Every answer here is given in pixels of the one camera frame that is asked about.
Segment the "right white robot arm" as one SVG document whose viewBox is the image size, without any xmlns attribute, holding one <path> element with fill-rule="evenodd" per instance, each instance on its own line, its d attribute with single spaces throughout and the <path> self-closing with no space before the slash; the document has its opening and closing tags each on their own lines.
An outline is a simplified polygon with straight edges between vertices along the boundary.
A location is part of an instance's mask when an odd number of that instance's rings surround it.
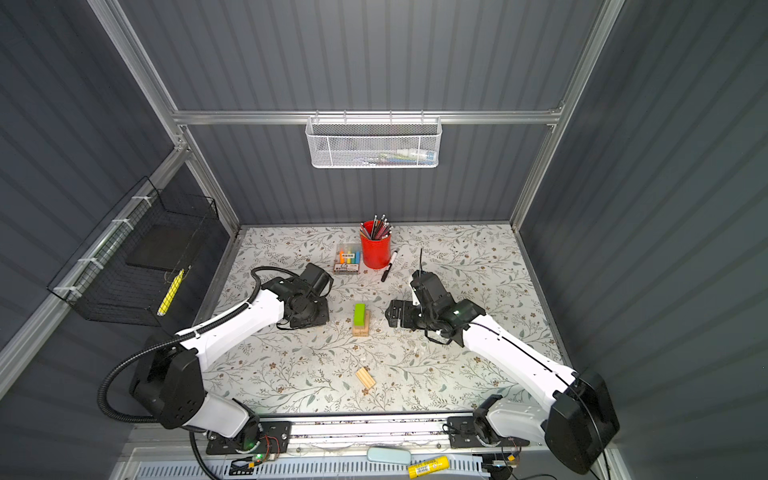
<svg viewBox="0 0 768 480">
<path fill-rule="evenodd" d="M 456 344 L 494 364 L 535 401 L 525 406 L 492 394 L 467 417 L 454 419 L 448 431 L 456 447 L 542 443 L 576 474 L 587 474 L 620 429 L 603 377 L 578 372 L 524 343 L 476 303 L 457 301 L 438 276 L 417 270 L 410 282 L 413 297 L 393 300 L 385 311 L 393 328 L 421 331 L 443 346 Z"/>
</svg>

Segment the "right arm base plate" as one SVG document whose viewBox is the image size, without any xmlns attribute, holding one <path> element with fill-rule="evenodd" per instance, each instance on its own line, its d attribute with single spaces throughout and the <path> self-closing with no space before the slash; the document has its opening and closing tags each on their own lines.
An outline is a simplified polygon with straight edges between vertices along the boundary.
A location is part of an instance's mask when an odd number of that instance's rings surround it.
<svg viewBox="0 0 768 480">
<path fill-rule="evenodd" d="M 452 448 L 496 447 L 498 442 L 488 443 L 482 440 L 476 431 L 474 418 L 471 415 L 451 416 L 442 425 L 442 430 L 449 437 Z"/>
</svg>

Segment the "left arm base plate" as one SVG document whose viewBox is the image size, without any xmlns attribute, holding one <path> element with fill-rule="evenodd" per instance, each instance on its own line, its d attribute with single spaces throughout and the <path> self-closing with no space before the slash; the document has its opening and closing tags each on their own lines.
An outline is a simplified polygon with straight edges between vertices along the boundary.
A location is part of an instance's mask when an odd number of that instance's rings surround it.
<svg viewBox="0 0 768 480">
<path fill-rule="evenodd" d="M 249 422 L 232 438 L 210 434 L 205 449 L 207 455 L 255 455 L 285 453 L 293 424 L 289 421 Z"/>
</svg>

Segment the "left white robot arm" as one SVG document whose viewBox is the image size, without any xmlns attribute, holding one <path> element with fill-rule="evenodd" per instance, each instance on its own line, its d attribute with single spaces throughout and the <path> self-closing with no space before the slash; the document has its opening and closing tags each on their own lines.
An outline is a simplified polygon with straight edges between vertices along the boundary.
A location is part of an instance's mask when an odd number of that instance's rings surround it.
<svg viewBox="0 0 768 480">
<path fill-rule="evenodd" d="M 138 360 L 130 393 L 166 429 L 215 433 L 253 447 L 260 438 L 257 414 L 240 402 L 209 392 L 203 374 L 251 335 L 271 326 L 301 330 L 325 325 L 334 280 L 309 263 L 296 274 L 282 267 L 251 270 L 252 293 L 240 304 L 192 328 L 178 332 L 175 343 Z"/>
</svg>

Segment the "green block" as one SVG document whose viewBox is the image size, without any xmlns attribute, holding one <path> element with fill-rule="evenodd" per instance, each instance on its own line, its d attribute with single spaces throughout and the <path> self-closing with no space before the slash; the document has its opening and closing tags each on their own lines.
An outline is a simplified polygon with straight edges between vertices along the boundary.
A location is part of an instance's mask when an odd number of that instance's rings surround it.
<svg viewBox="0 0 768 480">
<path fill-rule="evenodd" d="M 362 328 L 365 326 L 366 321 L 366 305 L 364 303 L 357 303 L 354 307 L 353 326 L 355 328 Z"/>
</svg>

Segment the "ridged wood block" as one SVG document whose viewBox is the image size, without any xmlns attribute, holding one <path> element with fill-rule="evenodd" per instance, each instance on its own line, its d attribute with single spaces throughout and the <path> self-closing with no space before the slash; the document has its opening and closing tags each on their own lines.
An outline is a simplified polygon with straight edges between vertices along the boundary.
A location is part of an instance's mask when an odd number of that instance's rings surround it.
<svg viewBox="0 0 768 480">
<path fill-rule="evenodd" d="M 370 390 L 376 385 L 375 379 L 366 367 L 358 369 L 355 372 L 355 376 L 366 390 Z"/>
</svg>

